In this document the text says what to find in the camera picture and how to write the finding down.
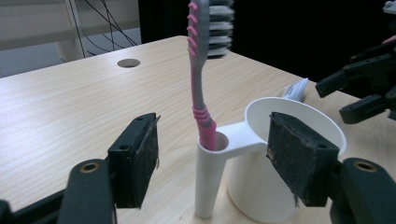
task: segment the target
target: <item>pink toothbrush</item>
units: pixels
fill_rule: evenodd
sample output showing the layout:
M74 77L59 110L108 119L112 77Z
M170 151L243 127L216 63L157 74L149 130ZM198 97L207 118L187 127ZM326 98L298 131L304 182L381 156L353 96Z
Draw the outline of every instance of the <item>pink toothbrush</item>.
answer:
M231 0L191 0L189 4L189 54L193 115L197 121L200 144L216 150L216 122L204 102L202 70L206 59L220 58L229 52L233 26Z

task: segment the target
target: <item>cable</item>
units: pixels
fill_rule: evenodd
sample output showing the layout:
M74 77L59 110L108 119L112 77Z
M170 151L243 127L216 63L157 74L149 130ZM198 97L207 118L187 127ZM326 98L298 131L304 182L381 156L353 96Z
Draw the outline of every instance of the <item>cable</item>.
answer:
M73 10L72 1L69 0L69 3L70 3L70 8L72 9L73 19L74 19L75 25L76 25L76 30L77 30L77 34L78 34L79 44L81 45L81 49L82 49L82 55L85 58L84 47L82 46L81 36L79 35L79 30L78 30L77 21L76 21L76 15L75 15L74 10Z
M109 14L110 12L109 12L108 9L107 9L106 0L102 0L102 4L103 4L103 6L104 6L105 9L106 9L107 19L110 21L110 17L108 16L108 14ZM115 50L115 49L114 49L114 44L115 44L115 43L114 43L113 29L112 29L112 27L111 27L111 22L109 22L108 25L110 26L111 43L113 43L113 50Z
M96 54L90 52L89 50L87 50L87 52L89 52L92 56L96 56Z
M101 49L101 50L103 50L103 51L105 51L105 52L110 52L110 50L102 49L102 48L100 48L99 46L95 45L87 36L85 36L85 38L87 38L87 39L88 39L94 46L96 46L97 48L99 48L99 49Z
M121 49L125 49L125 47L117 44L116 42L114 42L113 40L111 40L110 38L108 38L106 35L102 34L106 39L108 39L109 41L111 41L114 45L117 45L118 47L120 47Z
M125 38L129 41L129 43L132 46L136 46L137 44L132 40L131 37L129 37L128 35L126 35L120 28L120 26L117 24L117 22L114 20L113 15L111 14L111 12L109 11L108 14L110 15L111 19L113 19L114 23L116 23L116 25L114 25L113 23L111 23L110 20L106 19L106 17L104 15L102 15L102 13L100 11L98 11L93 5L91 5L90 2L88 2L88 0L85 0L85 2L93 9L95 10L105 21L109 22L109 24L111 24L112 27L116 28L116 30L118 30L120 33L122 33Z

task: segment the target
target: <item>robotic arm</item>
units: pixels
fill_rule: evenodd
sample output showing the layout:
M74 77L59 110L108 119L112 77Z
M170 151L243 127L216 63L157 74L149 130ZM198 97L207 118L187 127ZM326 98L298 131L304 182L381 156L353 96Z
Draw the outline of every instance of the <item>robotic arm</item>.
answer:
M340 110L346 124L354 124L369 119L389 109L390 119L396 119L396 40L369 48L350 58L351 63L340 71L318 82L316 89L320 97L341 90L348 82L368 78L372 90L377 94L369 95L358 102Z
M70 172L66 189L19 211L0 200L0 223L117 223L116 208L140 208L158 162L155 113L134 119L104 160L88 160Z

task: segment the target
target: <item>wooden table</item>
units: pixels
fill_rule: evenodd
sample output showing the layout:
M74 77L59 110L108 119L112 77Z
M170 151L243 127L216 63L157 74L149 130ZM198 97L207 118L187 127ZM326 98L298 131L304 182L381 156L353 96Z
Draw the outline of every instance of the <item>wooden table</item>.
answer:
M136 67L118 61L137 59ZM231 53L208 61L205 101L219 126L243 120L249 102L280 96L300 77ZM340 158L382 165L396 179L396 121L388 113L345 125L338 109L357 98L341 92L321 99L310 82L304 102L321 110L346 134ZM191 112L190 63L185 36L0 79L0 198L12 210L64 189L69 171L106 150L132 119L156 112L161 165L141 210L119 210L119 223L255 223L233 205L227 163L213 217L194 214L197 129ZM285 223L330 223L325 208L302 204Z

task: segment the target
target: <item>white toothbrush holder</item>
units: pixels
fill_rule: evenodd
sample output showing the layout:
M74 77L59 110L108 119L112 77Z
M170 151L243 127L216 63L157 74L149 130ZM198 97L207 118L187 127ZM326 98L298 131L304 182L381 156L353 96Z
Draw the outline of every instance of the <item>white toothbrush holder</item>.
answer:
M295 210L290 189L266 158L270 114L280 112L301 120L340 148L347 140L329 117L314 107L293 100L268 97L251 102L245 120L217 128L217 147L207 150L198 141L195 214L212 216L219 184L228 159L233 159L228 191L236 207L246 216L263 223L288 219Z

